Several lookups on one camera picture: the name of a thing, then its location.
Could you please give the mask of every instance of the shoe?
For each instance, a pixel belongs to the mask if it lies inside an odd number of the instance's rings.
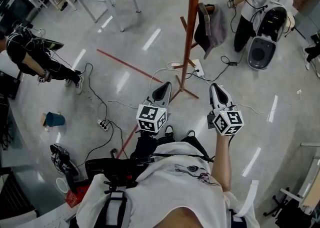
[[[164,131],[164,136],[166,138],[174,138],[174,129],[171,125],[166,126],[165,131]]]
[[[64,84],[65,87],[68,87],[68,86],[71,84],[71,82],[72,82],[72,81],[71,81],[70,79],[66,79],[66,80],[65,80],[65,84]]]
[[[196,136],[196,133],[194,130],[189,130],[187,133],[186,133],[186,137],[195,137]]]
[[[305,55],[304,56],[304,65],[306,66],[305,68],[307,69],[307,70],[309,70],[310,69],[310,63],[307,61],[307,58],[308,58],[308,55],[309,54],[307,54],[307,52],[305,51],[305,49],[303,48],[302,49],[302,52],[303,52],[303,54]]]
[[[80,76],[80,81],[75,84],[75,92],[79,95],[82,93],[82,86],[84,83],[85,78],[83,76]]]

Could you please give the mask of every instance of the hair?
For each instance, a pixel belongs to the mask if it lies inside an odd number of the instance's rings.
[[[6,36],[4,35],[4,33],[0,31],[0,41],[4,40],[5,38]]]

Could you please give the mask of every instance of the hand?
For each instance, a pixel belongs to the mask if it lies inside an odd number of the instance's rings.
[[[49,73],[48,70],[45,70],[44,72],[45,72],[45,73],[43,74],[44,80],[45,80],[46,82],[50,82],[51,79],[52,79],[52,75]]]

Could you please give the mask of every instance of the coat rack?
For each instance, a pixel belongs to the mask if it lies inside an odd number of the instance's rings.
[[[189,0],[189,7],[188,7],[188,19],[187,19],[187,23],[185,21],[185,18],[181,17],[181,22],[186,30],[186,37],[185,37],[185,47],[184,47],[184,57],[183,57],[183,65],[181,66],[176,66],[174,69],[177,68],[182,68],[182,76],[181,76],[181,81],[179,79],[179,77],[176,75],[176,79],[179,83],[180,89],[175,93],[175,95],[172,97],[171,101],[174,100],[175,97],[177,97],[177,95],[180,92],[185,91],[186,93],[190,94],[191,96],[193,96],[196,99],[199,99],[198,96],[196,96],[195,94],[193,94],[192,92],[188,91],[187,89],[185,89],[185,80],[186,80],[186,72],[187,72],[187,68],[188,68],[188,64],[192,65],[193,67],[195,67],[195,64],[189,59],[190,58],[190,51],[193,47],[197,46],[197,43],[192,43],[193,41],[193,37],[194,37],[194,31],[195,31],[195,23],[196,23],[196,17],[197,17],[197,10],[198,10],[198,2],[199,0]]]

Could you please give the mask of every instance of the glossy floor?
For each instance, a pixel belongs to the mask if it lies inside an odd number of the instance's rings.
[[[42,9],[34,20],[35,28],[45,28],[45,37],[63,42],[64,48],[58,54],[76,69],[83,71],[87,62],[94,68],[91,86],[105,101],[117,100],[137,107],[149,88],[150,78],[118,62],[110,55],[144,71],[149,75],[166,68],[171,61],[181,61],[184,53],[185,30],[180,16],[187,16],[188,0],[137,0],[141,13],[136,13],[132,0],[114,0],[115,8],[125,31],[120,32],[107,12],[94,24],[88,14],[78,8],[67,7],[63,12],[49,7]],[[225,3],[227,0],[201,0],[204,3]],[[89,2],[88,6],[98,14],[104,7]],[[227,14],[233,16],[233,10]],[[237,26],[239,17],[234,21]],[[234,35],[229,29],[227,40],[215,48],[203,60],[204,51],[196,47],[192,58],[199,58],[207,79],[215,78],[224,68],[222,55],[232,61],[239,61],[241,53],[233,50]],[[319,80],[313,71],[304,67],[302,46],[307,46],[299,34],[291,33],[282,38],[276,54],[267,70],[253,71],[248,67],[246,55],[237,67],[229,67],[217,83],[223,85],[232,95],[235,103],[251,106],[260,114],[238,106],[242,111],[245,126],[233,139],[230,146],[232,165],[232,190],[241,200],[246,198],[252,179],[259,180],[255,208],[260,222],[264,211],[273,206],[271,196],[280,187],[299,187],[308,170],[314,150],[300,148],[300,142],[317,142],[320,125]],[[27,148],[34,156],[42,176],[54,183],[58,175],[51,159],[49,145],[59,142],[70,152],[77,165],[84,162],[88,152],[107,142],[112,130],[103,131],[97,124],[99,100],[89,89],[88,65],[84,73],[84,92],[78,96],[74,87],[65,88],[64,82],[52,81],[38,85],[37,79],[24,76],[18,96],[11,103],[13,114],[25,138]],[[173,92],[178,89],[175,80],[177,72],[160,71],[155,76],[161,81],[170,81]],[[186,87],[197,94],[196,100],[181,93],[170,104],[168,124],[172,124],[177,139],[189,129],[205,149],[214,155],[215,130],[208,130],[207,114],[209,86],[203,80],[190,78]],[[42,113],[61,112],[66,126],[50,132],[40,125]],[[104,117],[104,107],[98,116]],[[108,118],[122,128],[124,141],[136,126],[136,110],[118,103],[108,103]],[[125,151],[133,151],[137,134],[133,134]],[[93,151],[89,158],[109,157],[110,150],[122,147],[120,132],[115,129],[111,141]]]

